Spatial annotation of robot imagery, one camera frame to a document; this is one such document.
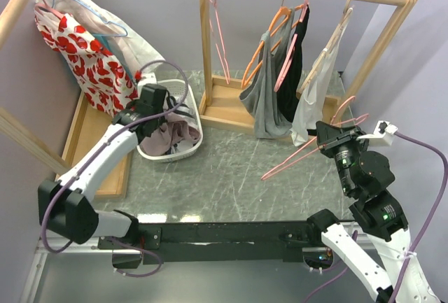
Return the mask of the mauve pink tank top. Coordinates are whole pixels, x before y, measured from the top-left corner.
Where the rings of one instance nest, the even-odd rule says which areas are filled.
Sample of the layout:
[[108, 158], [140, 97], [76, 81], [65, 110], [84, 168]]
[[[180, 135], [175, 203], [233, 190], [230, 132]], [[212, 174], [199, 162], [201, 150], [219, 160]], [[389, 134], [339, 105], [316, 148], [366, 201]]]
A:
[[140, 143], [139, 147], [145, 154], [157, 157], [182, 153], [192, 149], [202, 138], [194, 118], [171, 113], [166, 119]]

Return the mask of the white navy tank top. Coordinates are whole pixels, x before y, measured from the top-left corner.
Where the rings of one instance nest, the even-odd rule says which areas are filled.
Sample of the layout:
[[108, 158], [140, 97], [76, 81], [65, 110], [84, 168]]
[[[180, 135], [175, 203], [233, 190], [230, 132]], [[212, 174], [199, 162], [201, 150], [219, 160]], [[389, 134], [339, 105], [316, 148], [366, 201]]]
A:
[[165, 155], [182, 153], [193, 148], [200, 140], [200, 130], [193, 110], [182, 103], [166, 116], [165, 132], [169, 136], [169, 147]]

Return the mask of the grey tank top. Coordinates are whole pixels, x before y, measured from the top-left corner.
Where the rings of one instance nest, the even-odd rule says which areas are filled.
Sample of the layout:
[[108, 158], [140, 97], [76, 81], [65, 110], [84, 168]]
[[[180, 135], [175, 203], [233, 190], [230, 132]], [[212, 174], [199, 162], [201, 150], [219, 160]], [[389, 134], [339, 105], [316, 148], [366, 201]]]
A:
[[291, 123], [277, 106], [274, 86], [286, 58], [295, 10], [281, 23], [272, 24], [260, 37], [257, 49], [249, 62], [243, 79], [240, 102], [253, 117], [253, 133], [259, 139], [280, 139], [290, 133]]

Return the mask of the thin pink wire hanger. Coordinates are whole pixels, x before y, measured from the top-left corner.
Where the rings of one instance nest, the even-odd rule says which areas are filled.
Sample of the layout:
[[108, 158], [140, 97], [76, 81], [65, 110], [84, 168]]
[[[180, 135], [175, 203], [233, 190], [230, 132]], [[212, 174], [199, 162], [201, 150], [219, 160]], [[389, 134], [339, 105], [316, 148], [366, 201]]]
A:
[[209, 2], [213, 6], [213, 9], [214, 9], [216, 30], [214, 30], [214, 26], [211, 21], [209, 21], [209, 25], [211, 28], [211, 33], [215, 40], [216, 51], [218, 54], [218, 58], [220, 60], [220, 64], [222, 66], [223, 74], [225, 77], [225, 82], [227, 84], [229, 84], [230, 83], [230, 68], [229, 68], [227, 57], [226, 57], [225, 42], [224, 42], [224, 38], [223, 38], [223, 34], [222, 34], [221, 22], [220, 22], [219, 13], [218, 13], [218, 0], [209, 0]]

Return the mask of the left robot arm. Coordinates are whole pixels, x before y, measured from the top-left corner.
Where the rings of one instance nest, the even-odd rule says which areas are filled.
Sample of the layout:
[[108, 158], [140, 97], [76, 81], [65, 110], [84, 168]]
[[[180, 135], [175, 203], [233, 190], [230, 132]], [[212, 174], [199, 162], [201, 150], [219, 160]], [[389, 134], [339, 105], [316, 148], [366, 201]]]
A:
[[165, 120], [167, 89], [145, 84], [138, 99], [119, 112], [103, 137], [72, 169], [56, 181], [38, 187], [41, 238], [54, 232], [70, 242], [84, 244], [92, 237], [115, 237], [123, 248], [136, 246], [139, 221], [122, 211], [96, 211], [92, 200], [116, 165], [150, 136]]

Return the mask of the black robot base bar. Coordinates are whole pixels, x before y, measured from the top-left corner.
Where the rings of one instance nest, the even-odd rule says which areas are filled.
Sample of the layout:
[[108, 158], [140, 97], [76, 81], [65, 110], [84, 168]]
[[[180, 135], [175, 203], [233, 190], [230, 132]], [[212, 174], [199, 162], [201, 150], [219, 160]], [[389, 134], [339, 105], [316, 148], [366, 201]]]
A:
[[142, 223], [133, 247], [163, 262], [281, 260], [302, 262], [323, 248], [314, 221]]

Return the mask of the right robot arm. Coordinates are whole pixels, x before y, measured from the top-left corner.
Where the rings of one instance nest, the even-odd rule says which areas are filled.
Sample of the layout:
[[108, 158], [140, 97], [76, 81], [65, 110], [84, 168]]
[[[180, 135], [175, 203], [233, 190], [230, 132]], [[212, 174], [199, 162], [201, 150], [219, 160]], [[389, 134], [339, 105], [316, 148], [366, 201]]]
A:
[[389, 160], [368, 148], [389, 146], [396, 136], [405, 138], [395, 125], [383, 120], [371, 134], [359, 126], [316, 123], [318, 149], [335, 161], [342, 191], [355, 201], [349, 207], [353, 219], [382, 263], [378, 265], [327, 209], [308, 218], [307, 238], [311, 244], [324, 244], [335, 252], [374, 302], [439, 302], [415, 252], [435, 212], [430, 211], [417, 237], [411, 238], [405, 212], [387, 189], [395, 180]]

